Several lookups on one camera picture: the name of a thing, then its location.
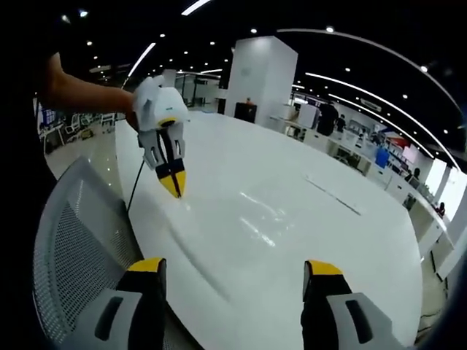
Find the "black ceiling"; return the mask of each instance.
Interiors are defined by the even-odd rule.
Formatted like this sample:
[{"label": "black ceiling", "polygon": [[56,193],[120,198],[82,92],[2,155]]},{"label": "black ceiling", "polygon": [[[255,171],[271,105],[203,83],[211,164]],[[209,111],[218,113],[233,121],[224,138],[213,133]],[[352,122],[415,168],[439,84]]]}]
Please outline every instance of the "black ceiling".
[{"label": "black ceiling", "polygon": [[[383,108],[382,115],[386,118],[408,132],[416,131],[417,139],[423,144],[434,144],[425,132],[388,105],[352,88],[307,77],[305,73],[348,82],[408,112],[448,148],[465,149],[466,132],[458,129],[462,124],[461,113],[419,69],[355,40],[327,34],[277,33],[281,28],[333,26],[338,32],[377,42],[418,65],[427,66],[428,73],[462,106],[467,104],[464,55],[467,31],[461,8],[422,5],[401,9],[368,7],[355,2],[346,7],[333,2],[328,8],[319,8],[315,1],[211,0],[185,17],[181,12],[195,0],[156,2],[137,6],[119,2],[102,7],[95,2],[78,1],[79,6],[54,9],[58,20],[62,14],[70,20],[70,24],[61,24],[64,37],[61,55],[65,69],[78,77],[97,80],[101,75],[91,74],[89,69],[111,65],[107,83],[117,84],[146,46],[156,42],[133,79],[142,79],[148,72],[154,74],[153,69],[158,73],[161,64],[164,68],[193,71],[224,68],[223,73],[228,74],[231,48],[236,40],[253,36],[250,29],[256,28],[255,36],[275,35],[298,52],[296,81],[300,80],[300,85],[308,91],[312,88],[314,93],[323,96],[333,93],[350,101],[355,101],[357,96],[366,97]],[[88,16],[80,18],[78,9],[86,9]],[[87,40],[93,45],[87,46]]]}]

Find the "person's arm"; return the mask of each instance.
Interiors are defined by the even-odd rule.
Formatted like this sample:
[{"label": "person's arm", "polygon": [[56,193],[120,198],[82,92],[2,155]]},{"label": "person's arm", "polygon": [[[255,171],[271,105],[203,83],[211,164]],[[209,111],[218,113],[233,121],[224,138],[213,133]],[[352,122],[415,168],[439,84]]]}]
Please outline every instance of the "person's arm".
[{"label": "person's arm", "polygon": [[127,119],[133,114],[132,93],[84,82],[65,73],[58,53],[48,60],[41,83],[39,97],[47,107],[83,112],[122,112],[127,114]]}]

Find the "black sleeve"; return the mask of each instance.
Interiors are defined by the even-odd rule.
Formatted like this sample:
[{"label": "black sleeve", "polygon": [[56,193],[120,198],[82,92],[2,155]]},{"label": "black sleeve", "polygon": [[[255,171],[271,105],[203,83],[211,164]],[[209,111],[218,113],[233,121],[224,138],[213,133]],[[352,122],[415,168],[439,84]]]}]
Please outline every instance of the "black sleeve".
[{"label": "black sleeve", "polygon": [[31,64],[34,91],[38,91],[45,79],[47,62],[60,51],[63,25],[61,16],[52,11],[41,9],[31,15],[32,30],[28,38],[31,45],[26,60]]},{"label": "black sleeve", "polygon": [[60,18],[46,13],[36,18],[35,49],[38,61],[46,61],[59,51]]}]

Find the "black cable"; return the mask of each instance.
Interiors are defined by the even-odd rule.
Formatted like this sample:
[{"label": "black cable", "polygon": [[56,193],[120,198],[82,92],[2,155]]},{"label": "black cable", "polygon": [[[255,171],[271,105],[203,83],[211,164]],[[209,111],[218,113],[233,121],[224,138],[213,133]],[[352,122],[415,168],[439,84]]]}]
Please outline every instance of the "black cable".
[{"label": "black cable", "polygon": [[429,314],[429,315],[422,315],[420,318],[422,317],[433,317],[433,316],[436,316],[437,314],[439,314],[441,310],[438,310],[437,312],[435,312],[434,314]]},{"label": "black cable", "polygon": [[421,332],[423,332],[423,331],[425,331],[425,330],[429,330],[430,328],[432,328],[432,326],[428,326],[428,327],[422,328],[421,330],[418,330],[418,331],[417,331],[417,334],[418,334],[418,333],[421,333]]},{"label": "black cable", "polygon": [[133,190],[131,191],[130,201],[128,202],[128,208],[126,209],[127,213],[130,212],[130,206],[131,206],[131,202],[133,201],[134,191],[136,189],[136,185],[138,184],[139,175],[141,175],[141,170],[143,169],[143,165],[144,165],[144,160],[141,162],[141,166],[139,167],[139,171],[138,171],[138,176],[136,177],[136,180],[133,185]]}]

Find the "office desk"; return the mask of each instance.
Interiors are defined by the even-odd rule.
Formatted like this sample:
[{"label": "office desk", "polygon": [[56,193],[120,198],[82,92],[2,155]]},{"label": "office desk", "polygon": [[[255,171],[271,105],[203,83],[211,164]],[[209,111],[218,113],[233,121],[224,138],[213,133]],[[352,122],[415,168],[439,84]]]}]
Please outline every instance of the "office desk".
[{"label": "office desk", "polygon": [[[422,274],[406,210],[280,133],[191,114],[199,116],[185,124],[184,197],[145,166],[129,217],[144,256],[167,259],[167,300],[193,337],[205,349],[302,349],[303,265],[316,259],[339,266],[412,345]],[[128,202],[142,149],[126,122],[117,122],[116,145]]]},{"label": "office desk", "polygon": [[374,157],[365,154],[365,151],[372,154],[372,149],[368,147],[362,149],[353,143],[346,143],[343,139],[337,139],[335,133],[327,137],[310,129],[306,131],[304,143],[333,158],[336,157],[340,149],[358,155],[360,160],[356,169],[367,179],[377,184],[401,205],[407,202],[408,197],[412,198],[414,203],[408,208],[408,211],[414,226],[421,257],[426,257],[436,242],[438,242],[437,261],[442,261],[443,257],[447,256],[453,249],[447,226],[442,218],[439,217],[429,202],[402,176],[397,175],[388,167],[380,168],[375,164]]}]

